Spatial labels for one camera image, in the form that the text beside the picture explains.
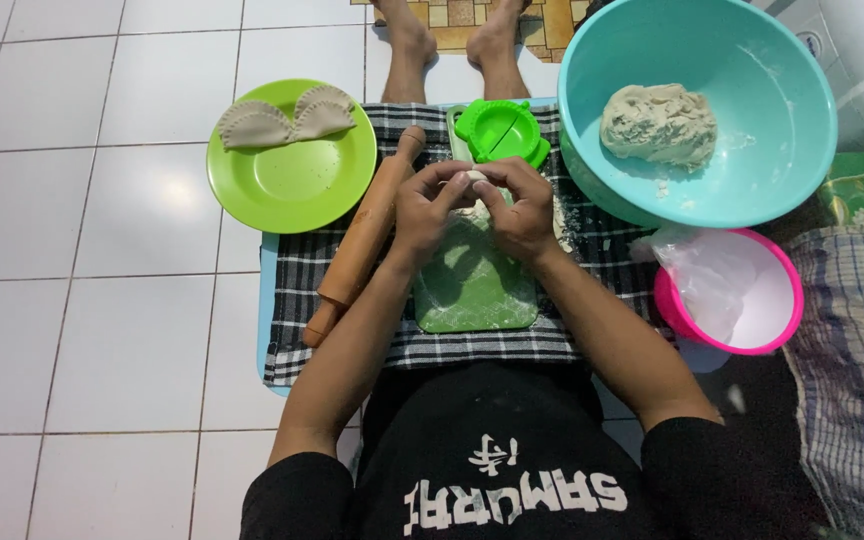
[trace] plaid cloth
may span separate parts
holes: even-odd
[[[402,130],[418,125],[425,129],[425,151],[415,169],[451,159],[446,113],[436,106],[415,104],[367,104],[366,113],[375,129],[381,156],[396,152]],[[573,256],[646,321],[652,315],[652,283],[657,264],[634,264],[628,253],[633,240],[645,228],[620,221],[594,207],[569,178],[559,149],[559,113],[555,106],[536,107],[542,136],[552,152],[541,173],[562,202],[566,226],[575,248]],[[291,386],[306,365],[312,350],[302,341],[306,322],[319,305],[316,294],[332,257],[355,215],[355,208],[334,223],[300,234],[283,234],[278,244],[275,309],[264,380],[266,385]],[[410,298],[401,325],[391,340],[387,366],[418,368],[441,366],[470,359],[509,362],[574,362],[581,358],[562,318],[545,291],[538,291],[538,318],[527,328],[429,334],[415,320]]]
[[[807,232],[788,246],[805,310],[785,346],[798,383],[801,463],[832,525],[864,538],[864,227]]]

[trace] hand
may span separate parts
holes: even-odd
[[[395,196],[395,240],[390,254],[402,255],[414,270],[432,260],[446,235],[449,212],[475,201],[462,195],[472,182],[467,171],[474,163],[443,161],[418,171]]]
[[[495,245],[532,265],[542,256],[562,251],[552,227],[552,185],[521,157],[507,157],[476,165],[489,181],[472,185],[492,216]],[[512,205],[496,188],[511,191]]]

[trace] green cutting board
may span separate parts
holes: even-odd
[[[500,189],[506,201],[512,195]],[[488,211],[449,216],[445,239],[412,289],[415,320],[429,334],[529,327],[539,307],[536,281],[493,242]]]

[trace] person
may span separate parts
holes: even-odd
[[[392,47],[383,99],[423,103],[435,39],[406,0],[377,3]],[[514,54],[522,9],[502,0],[468,41],[486,99],[529,97]],[[473,168],[487,178],[471,188],[496,245],[541,283],[587,366],[471,358],[382,371],[414,278],[450,211],[469,204]],[[294,382],[269,467],[246,492],[243,540],[788,535],[770,517],[781,501],[744,480],[755,457],[730,442],[678,352],[560,248],[535,169],[520,158],[435,163],[402,185],[395,208],[387,256]],[[590,370],[641,423],[641,469],[603,431]],[[354,481],[336,442],[370,394]]]

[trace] pink bucket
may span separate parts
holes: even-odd
[[[671,276],[660,268],[655,274],[655,306],[669,327],[683,338],[738,355],[766,355],[782,347],[798,329],[803,310],[802,280],[789,257],[774,242],[748,228],[708,229],[696,241],[711,246],[741,242],[741,252],[755,268],[755,283],[743,297],[742,316],[724,343],[695,324]]]

